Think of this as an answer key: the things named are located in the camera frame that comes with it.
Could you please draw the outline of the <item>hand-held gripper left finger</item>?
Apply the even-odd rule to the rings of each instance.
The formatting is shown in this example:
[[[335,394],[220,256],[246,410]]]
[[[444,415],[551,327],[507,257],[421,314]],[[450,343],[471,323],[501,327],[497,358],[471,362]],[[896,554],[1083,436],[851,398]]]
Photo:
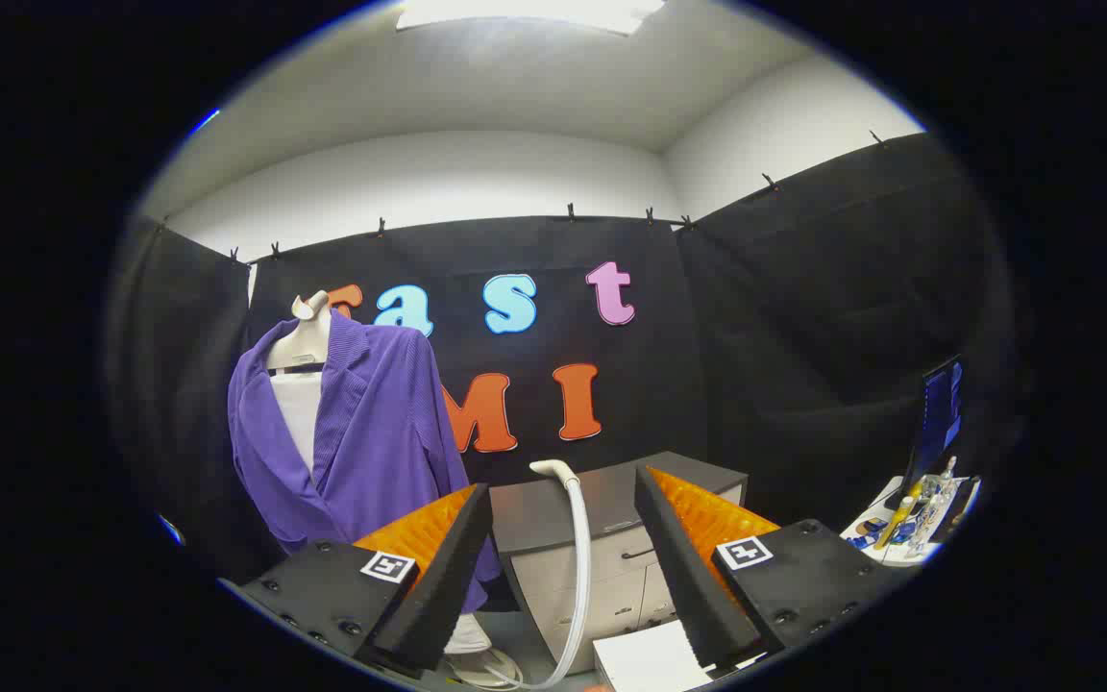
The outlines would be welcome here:
[[[489,487],[470,483],[356,543],[312,543],[220,583],[321,653],[418,680],[442,661],[492,526]]]

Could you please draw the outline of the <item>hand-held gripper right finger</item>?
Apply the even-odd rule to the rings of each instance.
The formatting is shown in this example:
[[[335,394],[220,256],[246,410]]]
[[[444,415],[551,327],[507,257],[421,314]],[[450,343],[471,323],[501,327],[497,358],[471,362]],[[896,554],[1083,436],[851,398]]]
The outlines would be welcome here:
[[[811,647],[906,582],[821,521],[779,527],[664,469],[637,469],[634,508],[704,667]]]

